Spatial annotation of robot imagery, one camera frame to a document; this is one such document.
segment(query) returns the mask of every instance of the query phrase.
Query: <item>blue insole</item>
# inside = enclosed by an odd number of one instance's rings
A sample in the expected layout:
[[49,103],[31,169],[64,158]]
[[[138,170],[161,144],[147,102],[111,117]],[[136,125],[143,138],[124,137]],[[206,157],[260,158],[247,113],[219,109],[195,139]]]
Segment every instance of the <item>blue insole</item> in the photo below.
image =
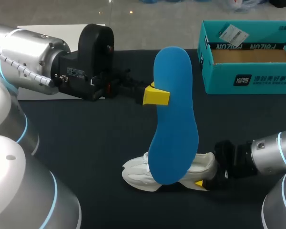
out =
[[158,105],[158,126],[148,151],[154,179],[163,185],[179,181],[198,149],[198,131],[193,111],[192,65],[186,51],[167,47],[153,66],[155,88],[170,92],[168,106]]

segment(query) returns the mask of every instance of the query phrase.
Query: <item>white sticker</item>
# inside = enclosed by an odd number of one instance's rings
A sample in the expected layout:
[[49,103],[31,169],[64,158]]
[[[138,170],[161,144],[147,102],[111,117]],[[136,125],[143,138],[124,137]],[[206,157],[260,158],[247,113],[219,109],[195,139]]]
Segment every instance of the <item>white sticker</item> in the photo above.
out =
[[229,25],[228,28],[221,34],[220,39],[229,42],[230,44],[238,47],[243,43],[249,34],[235,27],[234,25]]

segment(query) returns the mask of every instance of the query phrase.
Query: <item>dark tablecloth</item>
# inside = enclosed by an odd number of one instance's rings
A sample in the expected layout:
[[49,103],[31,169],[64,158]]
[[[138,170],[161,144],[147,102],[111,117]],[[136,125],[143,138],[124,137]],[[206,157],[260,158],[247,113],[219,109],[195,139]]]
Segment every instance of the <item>dark tablecloth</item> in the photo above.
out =
[[[114,66],[152,80],[157,50],[117,51]],[[286,130],[286,95],[207,95],[196,50],[193,65],[194,113],[199,152],[216,142],[234,144]],[[199,192],[179,183],[146,193],[127,185],[122,165],[142,156],[157,125],[156,107],[117,97],[95,103],[22,101],[40,134],[36,157],[67,185],[82,207],[82,229],[225,228],[262,229],[261,206],[280,176],[249,177],[228,190]]]

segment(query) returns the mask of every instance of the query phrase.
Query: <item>teal cardboard box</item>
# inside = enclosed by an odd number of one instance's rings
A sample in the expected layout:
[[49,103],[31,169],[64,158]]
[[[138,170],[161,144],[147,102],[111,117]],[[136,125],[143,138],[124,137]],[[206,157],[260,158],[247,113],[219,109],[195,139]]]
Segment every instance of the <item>teal cardboard box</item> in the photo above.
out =
[[286,21],[203,21],[198,58],[208,94],[286,94]]

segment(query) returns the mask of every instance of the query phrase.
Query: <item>white sneaker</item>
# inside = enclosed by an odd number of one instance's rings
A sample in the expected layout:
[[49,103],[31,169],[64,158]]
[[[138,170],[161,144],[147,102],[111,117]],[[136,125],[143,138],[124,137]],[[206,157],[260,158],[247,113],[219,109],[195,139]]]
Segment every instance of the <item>white sneaker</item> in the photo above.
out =
[[[123,167],[123,179],[131,186],[148,192],[155,192],[162,185],[157,183],[148,167],[148,152],[144,156],[127,161]],[[213,153],[196,154],[191,167],[179,183],[187,188],[204,190],[197,181],[212,179],[217,172],[217,162]]]

